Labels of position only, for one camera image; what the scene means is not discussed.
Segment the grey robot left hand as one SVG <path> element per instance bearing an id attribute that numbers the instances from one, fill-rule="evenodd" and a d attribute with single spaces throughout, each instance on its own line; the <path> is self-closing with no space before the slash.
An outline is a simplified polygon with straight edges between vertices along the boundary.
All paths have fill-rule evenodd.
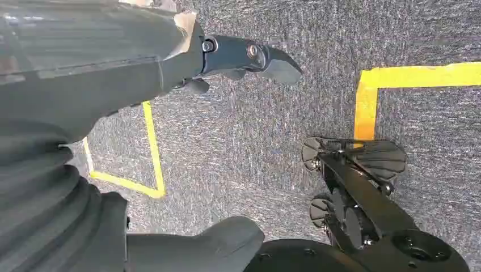
<path id="1" fill-rule="evenodd" d="M 235 216 L 196 236 L 130 235 L 127 200 L 69 164 L 103 117 L 205 76 L 295 83 L 282 50 L 207 36 L 195 12 L 119 1 L 1 2 L 1 270 L 243 271 L 264 235 Z"/>

